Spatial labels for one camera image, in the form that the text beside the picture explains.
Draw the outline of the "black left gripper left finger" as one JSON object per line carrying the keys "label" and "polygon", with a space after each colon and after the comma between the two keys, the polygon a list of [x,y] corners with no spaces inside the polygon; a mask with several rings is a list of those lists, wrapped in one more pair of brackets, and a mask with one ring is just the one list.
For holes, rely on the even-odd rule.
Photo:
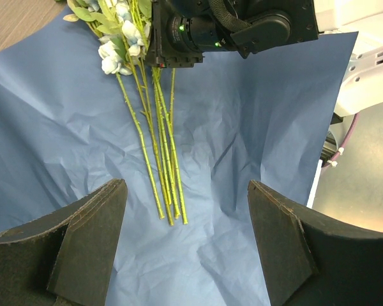
{"label": "black left gripper left finger", "polygon": [[128,189],[82,199],[0,232],[0,305],[104,305]]}

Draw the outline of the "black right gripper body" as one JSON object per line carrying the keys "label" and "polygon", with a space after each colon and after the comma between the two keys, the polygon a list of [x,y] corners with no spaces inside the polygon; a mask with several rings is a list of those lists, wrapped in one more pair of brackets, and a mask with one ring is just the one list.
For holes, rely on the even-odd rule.
{"label": "black right gripper body", "polygon": [[154,68],[192,68],[203,61],[192,40],[190,18],[178,14],[168,1],[152,1],[152,26],[146,64]]}

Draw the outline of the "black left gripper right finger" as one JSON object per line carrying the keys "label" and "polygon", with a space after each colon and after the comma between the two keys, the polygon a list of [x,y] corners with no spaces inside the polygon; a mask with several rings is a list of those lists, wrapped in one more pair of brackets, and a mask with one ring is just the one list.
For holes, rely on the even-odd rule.
{"label": "black left gripper right finger", "polygon": [[383,305],[383,233],[251,181],[248,204],[272,305]]}

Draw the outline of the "artificial flower bunch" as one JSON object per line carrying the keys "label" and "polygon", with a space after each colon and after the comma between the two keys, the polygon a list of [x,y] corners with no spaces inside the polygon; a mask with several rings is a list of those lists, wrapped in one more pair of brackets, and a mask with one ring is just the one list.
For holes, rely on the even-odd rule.
{"label": "artificial flower bunch", "polygon": [[151,1],[66,1],[67,22],[84,22],[98,38],[101,69],[115,76],[139,136],[160,219],[188,224],[174,136],[174,96],[165,102],[163,64],[152,67]]}

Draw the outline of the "blue wrapping paper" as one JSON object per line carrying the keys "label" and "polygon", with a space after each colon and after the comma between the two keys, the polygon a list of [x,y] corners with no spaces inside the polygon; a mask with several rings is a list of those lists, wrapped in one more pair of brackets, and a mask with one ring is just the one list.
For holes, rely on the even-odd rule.
{"label": "blue wrapping paper", "polygon": [[62,16],[0,52],[0,232],[111,179],[128,201],[108,305],[269,305],[251,180],[304,205],[356,33],[164,70],[188,224],[158,217],[139,136],[99,41]]}

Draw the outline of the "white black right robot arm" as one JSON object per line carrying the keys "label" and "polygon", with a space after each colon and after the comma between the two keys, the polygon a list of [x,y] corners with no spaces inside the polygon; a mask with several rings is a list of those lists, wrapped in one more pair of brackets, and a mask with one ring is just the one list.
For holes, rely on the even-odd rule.
{"label": "white black right robot arm", "polygon": [[151,24],[146,62],[156,68],[357,32],[334,112],[346,117],[383,103],[383,1],[153,1]]}

